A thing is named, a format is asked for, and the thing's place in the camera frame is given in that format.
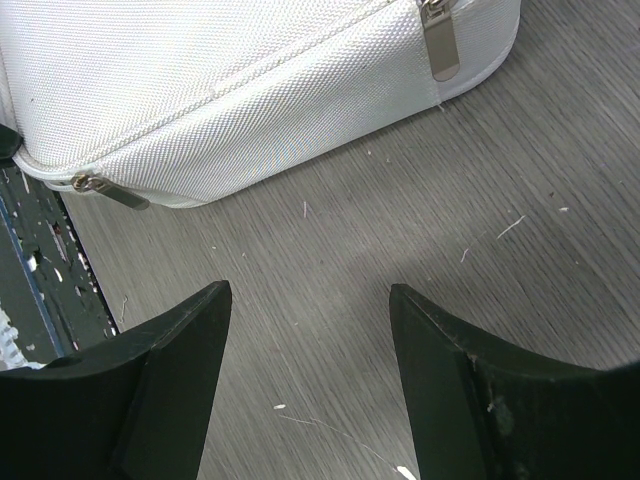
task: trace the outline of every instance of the metal zipper pull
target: metal zipper pull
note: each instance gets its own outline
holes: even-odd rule
[[[78,193],[96,192],[134,210],[144,210],[149,206],[146,198],[92,173],[78,173],[71,179],[71,185]]]
[[[451,17],[451,9],[456,1],[420,0],[420,17],[431,73],[438,82],[451,80],[460,71],[460,56]]]

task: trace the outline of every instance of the debris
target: debris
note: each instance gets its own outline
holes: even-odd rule
[[[509,228],[507,228],[504,232],[502,232],[500,235],[498,235],[498,237],[496,238],[496,240],[500,240],[504,235],[507,234],[507,232],[509,232],[509,230],[511,230],[513,227],[517,226],[520,222],[522,222],[522,220],[524,220],[527,216],[523,215],[521,216],[516,222],[512,223]]]
[[[486,230],[485,230],[484,232],[482,232],[482,235],[480,235],[478,238],[476,238],[476,239],[473,241],[473,243],[472,243],[471,245],[469,245],[469,246],[464,250],[464,252],[462,252],[462,258],[460,259],[460,263],[464,262],[465,258],[467,258],[467,253],[469,253],[469,251],[471,250],[471,247],[473,247],[476,243],[478,243],[478,242],[480,241],[480,239],[481,239],[482,237],[484,237],[484,236],[485,236],[485,234],[486,234],[486,233],[487,233],[487,232],[486,232]]]
[[[22,173],[22,181],[24,182],[24,189],[27,191],[27,193],[30,194],[31,190],[29,190],[29,182],[27,181],[27,177],[22,170],[20,171],[20,173]]]
[[[407,467],[396,467],[396,470],[398,470],[398,473],[407,480],[418,480]]]
[[[29,271],[30,272],[35,272],[36,268],[38,268],[38,261],[36,260],[36,257],[31,255],[29,257],[29,260],[27,260],[27,265],[29,265]]]
[[[9,316],[0,308],[0,362],[4,363],[9,370],[22,367],[39,370],[44,367],[45,365],[41,363],[27,361],[15,342],[18,336],[18,329],[12,325]]]
[[[127,297],[126,295],[124,296],[124,299],[122,300],[122,314],[120,315],[120,323],[124,324],[124,312],[126,312],[127,310],[127,302],[129,301],[129,297]]]

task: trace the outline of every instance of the bag seam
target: bag seam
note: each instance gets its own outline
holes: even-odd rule
[[[215,97],[213,97],[211,94],[208,95],[207,97],[192,103],[191,105],[189,105],[186,108],[180,109],[177,112],[173,112],[172,114],[169,115],[165,115],[161,120],[151,120],[149,123],[151,123],[151,125],[155,125],[153,127],[150,127],[148,129],[144,129],[142,131],[140,131],[139,133],[135,133],[133,135],[135,135],[135,138],[132,138],[131,140],[123,140],[126,139],[130,134],[128,134],[127,131],[123,132],[120,135],[120,139],[119,141],[115,140],[112,143],[117,143],[117,146],[108,149],[108,151],[102,153],[102,154],[96,154],[96,153],[91,153],[89,152],[87,155],[84,156],[84,158],[86,159],[85,161],[81,162],[82,166],[85,165],[93,165],[95,163],[98,163],[100,161],[104,161],[105,158],[111,154],[113,154],[114,152],[117,152],[118,150],[121,150],[123,148],[125,148],[126,146],[136,142],[137,140],[140,140],[141,138],[152,134],[153,132],[166,127],[168,125],[173,124],[174,122],[184,118],[185,116],[192,114],[196,111],[198,111],[199,109],[206,107],[207,105],[218,101],[222,98],[224,98],[225,96],[239,90],[242,87],[246,87],[247,85],[250,85],[251,83],[259,80],[260,78],[262,78],[263,76],[267,75],[268,73],[273,72],[274,70],[276,70],[277,68],[286,65],[288,63],[290,63],[291,61],[295,60],[296,58],[304,55],[306,52],[308,52],[309,50],[312,50],[313,48],[316,48],[320,45],[322,45],[323,43],[326,43],[330,40],[332,40],[333,38],[335,38],[336,36],[348,31],[349,29],[359,25],[360,23],[370,19],[371,17],[377,15],[378,13],[386,10],[387,8],[391,7],[392,5],[401,2],[401,1],[407,1],[407,0],[377,0],[377,3],[380,4],[379,8],[376,8],[375,11],[371,12],[370,14],[366,15],[365,17],[354,21],[354,22],[350,22],[347,25],[345,25],[343,28],[341,28],[340,30],[332,33],[330,36],[328,37],[322,37],[321,39],[319,39],[319,41],[314,42],[308,46],[305,46],[303,50],[300,51],[296,51],[295,54],[293,56],[291,56],[290,58],[287,58],[286,60],[283,60],[282,57],[284,56],[283,54],[283,50],[285,50],[286,48],[290,47],[293,44],[288,44],[285,47],[283,47],[282,49],[278,50],[277,52],[268,55],[267,57],[264,57],[263,59],[260,59],[258,62],[266,62],[268,63],[268,67],[264,70],[260,70],[260,72],[255,75],[252,76],[250,78],[248,78],[246,81],[241,81],[238,82],[237,84],[234,84],[232,87],[230,87],[229,89],[226,89],[224,91],[224,93],[222,93],[221,95],[216,95]],[[363,7],[360,7],[360,9],[366,9],[367,7],[373,7],[375,5],[374,2],[371,2]],[[335,24],[340,23],[341,21],[345,21],[346,18],[348,18],[349,15],[346,15],[344,17],[341,17],[339,20],[337,20],[336,22],[334,22]],[[247,67],[245,67],[243,70],[246,70],[248,68],[251,68],[252,66],[254,66],[256,63],[258,62],[254,62],[251,65],[248,65]],[[234,76],[238,76],[241,75],[241,72],[243,70],[240,70],[239,72],[236,72],[234,75],[232,75],[229,78],[233,78]],[[101,148],[106,148],[105,146],[102,147],[98,147],[96,149],[94,149],[94,152],[99,152]],[[29,159],[31,161],[27,161],[25,163],[29,163],[31,165],[31,167],[33,169],[36,170],[40,170],[39,167],[41,166],[45,166],[43,163],[37,161],[35,158],[33,158],[31,155],[29,155]],[[82,166],[79,167],[70,167],[69,170],[73,170],[75,168],[82,168]]]

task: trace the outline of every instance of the wood grain floor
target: wood grain floor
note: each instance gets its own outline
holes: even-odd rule
[[[640,2],[525,0],[504,67],[444,111],[195,210],[68,198],[127,327],[232,282],[200,479],[418,476],[394,282],[557,359],[640,357],[639,27]]]

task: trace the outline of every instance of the white suitcase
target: white suitcase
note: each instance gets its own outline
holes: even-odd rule
[[[478,85],[520,0],[0,0],[0,123],[51,188],[202,205]]]

